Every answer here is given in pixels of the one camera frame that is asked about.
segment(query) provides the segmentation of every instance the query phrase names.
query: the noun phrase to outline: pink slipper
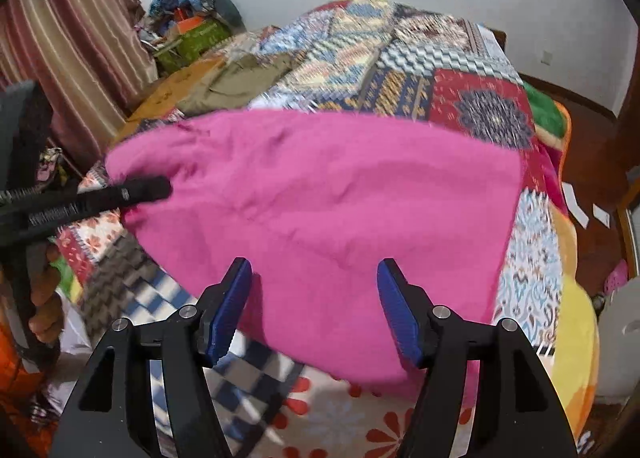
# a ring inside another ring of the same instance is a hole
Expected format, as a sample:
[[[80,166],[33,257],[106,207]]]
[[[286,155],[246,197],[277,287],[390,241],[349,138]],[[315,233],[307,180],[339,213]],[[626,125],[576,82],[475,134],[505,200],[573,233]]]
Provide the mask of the pink slipper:
[[[611,292],[626,285],[628,279],[629,269],[628,266],[626,266],[626,261],[620,260],[616,268],[611,271],[607,281],[604,282],[604,293],[607,295],[611,294]]]

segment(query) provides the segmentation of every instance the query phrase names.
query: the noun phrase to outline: wall socket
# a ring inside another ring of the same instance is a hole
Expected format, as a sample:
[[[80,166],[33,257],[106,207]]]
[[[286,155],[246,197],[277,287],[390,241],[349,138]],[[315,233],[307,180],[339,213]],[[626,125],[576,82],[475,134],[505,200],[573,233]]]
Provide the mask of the wall socket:
[[[542,58],[540,59],[541,63],[551,65],[551,60],[554,58],[554,55],[548,50],[542,51]]]

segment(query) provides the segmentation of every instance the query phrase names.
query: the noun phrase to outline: pink cloth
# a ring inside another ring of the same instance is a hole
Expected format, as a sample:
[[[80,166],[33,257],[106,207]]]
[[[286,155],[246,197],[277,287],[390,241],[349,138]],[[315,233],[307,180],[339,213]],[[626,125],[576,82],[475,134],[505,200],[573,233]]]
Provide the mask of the pink cloth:
[[[604,282],[604,293],[609,295],[613,291],[626,285],[629,280],[629,267],[625,260],[620,260]]]
[[[107,157],[114,180],[166,175],[165,201],[124,225],[196,297],[251,261],[241,329],[298,361],[414,396],[380,305],[376,267],[490,323],[522,189],[517,151],[428,123],[365,114],[217,112],[149,131]]]
[[[545,178],[546,193],[548,194],[554,206],[558,207],[560,212],[565,216],[569,216],[569,210],[564,201],[564,195],[560,189],[560,161],[562,159],[562,151],[551,148],[545,143],[538,142],[540,149],[540,166],[542,175]]]

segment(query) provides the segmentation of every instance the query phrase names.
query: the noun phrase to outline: human hand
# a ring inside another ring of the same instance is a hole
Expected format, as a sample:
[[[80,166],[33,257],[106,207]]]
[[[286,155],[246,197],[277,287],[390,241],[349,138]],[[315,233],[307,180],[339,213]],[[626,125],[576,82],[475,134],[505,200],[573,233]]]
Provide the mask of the human hand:
[[[36,313],[29,320],[29,328],[43,343],[55,341],[65,325],[62,300],[56,294],[60,272],[49,265],[59,257],[60,252],[55,245],[47,247],[47,266],[31,283],[31,302],[36,307]],[[0,269],[0,281],[3,279]]]

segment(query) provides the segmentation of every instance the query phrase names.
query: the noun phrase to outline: orange box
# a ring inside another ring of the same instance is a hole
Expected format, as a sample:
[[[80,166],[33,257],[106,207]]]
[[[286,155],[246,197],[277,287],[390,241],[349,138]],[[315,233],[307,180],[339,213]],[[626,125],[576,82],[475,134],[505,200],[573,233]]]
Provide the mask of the orange box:
[[[184,34],[191,29],[195,29],[198,25],[204,23],[204,18],[202,16],[194,16],[193,18],[187,18],[186,20],[182,20],[181,22],[177,22],[166,34],[166,37],[169,41],[173,41],[178,36]]]

